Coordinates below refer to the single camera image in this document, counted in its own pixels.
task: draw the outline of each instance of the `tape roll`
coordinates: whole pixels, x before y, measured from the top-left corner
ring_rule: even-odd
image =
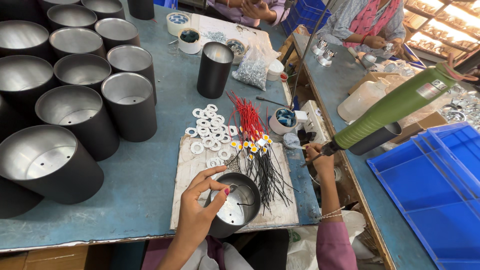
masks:
[[[195,33],[198,34],[198,40],[197,41],[192,42],[192,43],[188,43],[188,42],[185,42],[185,41],[181,40],[180,36],[182,34],[189,34],[191,31],[194,31]],[[200,38],[201,38],[200,33],[193,28],[185,28],[185,29],[180,30],[177,33],[177,37],[179,39],[179,48],[184,53],[196,54],[202,48],[202,45],[200,44]]]
[[[189,16],[179,13],[179,12],[173,12],[167,15],[167,28],[168,32],[176,36],[177,33],[184,29],[184,28],[189,28],[191,24],[191,19]]]
[[[282,125],[276,118],[276,112],[281,109],[285,109],[285,108],[278,108],[273,113],[272,117],[270,117],[270,120],[268,121],[270,128],[273,130],[273,132],[277,133],[278,135],[284,135],[285,133],[291,132],[298,125],[298,121],[295,122],[295,125],[293,127],[286,127]]]
[[[243,56],[245,55],[245,53],[248,50],[247,46],[245,46],[240,40],[235,39],[235,38],[231,38],[231,39],[227,40],[225,45],[227,45],[229,48],[230,48],[230,46],[237,45],[240,48],[242,53],[238,54],[238,55],[234,53],[233,54],[233,62],[232,62],[233,65],[240,64],[241,60],[243,59]]]

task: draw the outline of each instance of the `bracelet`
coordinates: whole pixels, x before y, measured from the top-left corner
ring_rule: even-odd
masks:
[[[363,41],[365,40],[365,38],[368,36],[368,34],[364,35],[362,38],[361,38],[361,41],[360,41],[360,44],[363,44]]]
[[[320,219],[326,219],[326,218],[332,218],[332,217],[341,216],[342,214],[337,214],[337,215],[333,215],[333,214],[336,213],[336,212],[339,211],[339,210],[342,210],[343,208],[345,208],[345,206],[342,206],[342,207],[340,207],[339,209],[337,209],[337,210],[335,210],[335,211],[333,211],[333,212],[331,212],[331,213],[328,213],[328,214],[326,214],[326,215],[322,215],[322,216],[320,217]]]

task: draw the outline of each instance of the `hand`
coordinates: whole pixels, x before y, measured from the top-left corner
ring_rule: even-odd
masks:
[[[393,55],[396,55],[398,53],[403,53],[403,46],[402,46],[402,39],[401,38],[394,38],[392,40],[390,40],[388,43],[392,43],[393,44],[393,48],[392,48],[392,54]]]
[[[381,49],[387,45],[385,39],[379,36],[366,36],[363,40],[363,44],[372,49]]]
[[[252,19],[266,20],[269,23],[274,22],[276,20],[276,12],[271,11],[265,2],[259,1],[259,3],[259,7],[256,7],[250,0],[243,0],[241,5],[243,14]]]
[[[305,159],[306,161],[310,161],[314,157],[316,157],[319,152],[322,149],[321,144],[316,144],[316,143],[311,143],[311,144],[305,144],[305,147],[307,148],[307,158]],[[322,179],[325,178],[333,178],[334,177],[325,177],[325,176],[333,176],[333,155],[332,156],[321,156],[317,158],[316,160],[313,161],[313,166],[315,167],[315,170],[319,174],[319,176]]]
[[[193,248],[193,250],[207,236],[213,218],[230,193],[228,185],[210,178],[210,176],[226,169],[226,166],[217,166],[199,172],[181,195],[179,224],[175,238],[189,248]],[[203,208],[198,203],[198,198],[202,192],[208,189],[220,190],[220,192],[207,207]]]

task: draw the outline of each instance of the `sleeve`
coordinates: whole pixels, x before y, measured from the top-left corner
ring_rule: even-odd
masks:
[[[335,26],[332,31],[332,35],[336,36],[340,40],[343,40],[352,34],[352,31],[349,30],[350,24],[352,23],[355,16],[367,5],[368,1],[358,1],[358,0],[347,0],[344,2],[342,10],[337,10],[341,12],[338,15],[338,20],[335,23]]]
[[[317,232],[319,270],[358,270],[344,222],[320,222]]]
[[[287,9],[285,11],[285,14],[283,15],[283,18],[280,18],[280,16],[282,16],[282,13],[285,9],[285,0],[278,0],[276,2],[274,2],[271,6],[268,7],[271,11],[275,11],[276,12],[276,19],[275,21],[271,24],[271,26],[274,26],[274,25],[277,25],[279,24],[280,22],[282,22],[283,20],[286,19],[288,13],[290,12],[290,9]]]
[[[400,1],[398,8],[396,9],[393,17],[388,21],[385,26],[385,37],[387,40],[394,38],[405,39],[405,28],[403,27],[403,1]]]

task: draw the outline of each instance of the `label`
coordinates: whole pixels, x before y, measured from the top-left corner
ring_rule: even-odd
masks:
[[[445,88],[447,88],[447,85],[442,81],[434,80],[431,84],[426,83],[424,86],[418,88],[417,93],[426,99],[431,99],[440,94],[440,92]]]

